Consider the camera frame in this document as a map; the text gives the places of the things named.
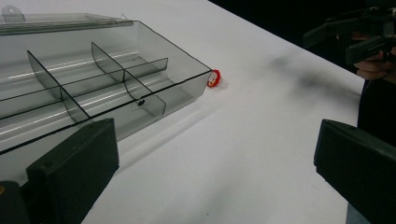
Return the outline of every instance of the red ring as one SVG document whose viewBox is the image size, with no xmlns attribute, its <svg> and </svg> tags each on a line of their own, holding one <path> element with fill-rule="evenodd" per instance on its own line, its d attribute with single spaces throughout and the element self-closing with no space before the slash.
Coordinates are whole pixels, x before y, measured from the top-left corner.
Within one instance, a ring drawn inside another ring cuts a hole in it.
<svg viewBox="0 0 396 224">
<path fill-rule="evenodd" d="M 212 72 L 216 73 L 216 79 L 215 79 L 215 82 L 213 82 L 213 84 L 211 84 L 211 85 L 210 85 L 209 81 L 207 81 L 207 86 L 209 88 L 217 87 L 219 85 L 219 83 L 220 83 L 220 80 L 221 80 L 221 74 L 220 74 L 220 71 L 218 69 L 213 69 Z"/>
</svg>

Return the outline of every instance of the plastic divider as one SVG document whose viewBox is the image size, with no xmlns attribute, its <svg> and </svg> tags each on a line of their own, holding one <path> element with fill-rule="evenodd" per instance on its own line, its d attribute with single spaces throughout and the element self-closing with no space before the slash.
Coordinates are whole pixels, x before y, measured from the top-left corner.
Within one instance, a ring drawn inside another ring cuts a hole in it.
<svg viewBox="0 0 396 224">
<path fill-rule="evenodd" d="M 125 71 L 125 89 L 135 99 L 140 99 L 145 95 L 149 95 L 152 91 L 143 85 L 136 77 L 132 76 L 131 73 Z"/>
<path fill-rule="evenodd" d="M 167 65 L 168 59 L 164 58 L 154 62 L 143 63 L 137 66 L 126 68 L 126 71 L 128 71 L 132 76 L 140 78 L 149 74 L 166 70 Z"/>
<path fill-rule="evenodd" d="M 38 59 L 30 51 L 27 51 L 27 54 L 37 79 L 52 94 L 52 96 L 56 99 L 62 99 L 64 107 L 70 117 L 75 122 L 88 119 L 89 115 L 77 104 L 73 97 L 71 97 L 71 95 L 59 84 L 50 72 L 38 61 Z M 55 86 L 59 86 L 59 91 L 52 88 Z"/>
<path fill-rule="evenodd" d="M 115 71 L 122 70 L 121 65 L 114 61 L 104 50 L 99 48 L 95 43 L 92 45 L 92 57 L 96 65 L 105 73 L 112 74 Z M 122 81 L 118 76 L 112 76 L 117 81 Z"/>
</svg>

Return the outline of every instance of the white table surface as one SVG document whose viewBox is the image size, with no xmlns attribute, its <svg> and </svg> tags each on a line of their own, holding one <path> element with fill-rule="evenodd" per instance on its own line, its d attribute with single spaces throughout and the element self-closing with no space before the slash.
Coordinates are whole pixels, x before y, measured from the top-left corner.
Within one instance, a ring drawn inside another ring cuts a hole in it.
<svg viewBox="0 0 396 224">
<path fill-rule="evenodd" d="M 124 14 L 230 83 L 120 141 L 120 169 L 84 224 L 345 223 L 347 201 L 313 159 L 323 119 L 356 125 L 362 79 L 205 0 L 6 5 Z"/>
</svg>

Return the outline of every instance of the small hole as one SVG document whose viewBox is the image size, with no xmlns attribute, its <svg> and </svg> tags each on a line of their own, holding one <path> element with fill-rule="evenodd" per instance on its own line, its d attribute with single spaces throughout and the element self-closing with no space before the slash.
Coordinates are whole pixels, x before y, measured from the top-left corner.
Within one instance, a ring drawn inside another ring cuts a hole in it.
<svg viewBox="0 0 396 224">
<path fill-rule="evenodd" d="M 138 106 L 141 106 L 141 105 L 143 105 L 145 102 L 146 102 L 145 100 L 139 101 L 139 103 L 137 103 L 137 105 L 138 105 Z"/>
</svg>

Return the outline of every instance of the transparent container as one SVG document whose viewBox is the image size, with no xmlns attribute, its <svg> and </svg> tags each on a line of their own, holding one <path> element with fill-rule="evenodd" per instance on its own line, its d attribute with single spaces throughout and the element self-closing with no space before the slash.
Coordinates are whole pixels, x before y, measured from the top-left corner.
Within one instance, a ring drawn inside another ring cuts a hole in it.
<svg viewBox="0 0 396 224">
<path fill-rule="evenodd" d="M 0 165 L 93 120 L 114 118 L 121 140 L 201 96 L 211 72 L 141 21 L 16 8 L 3 16 Z"/>
</svg>

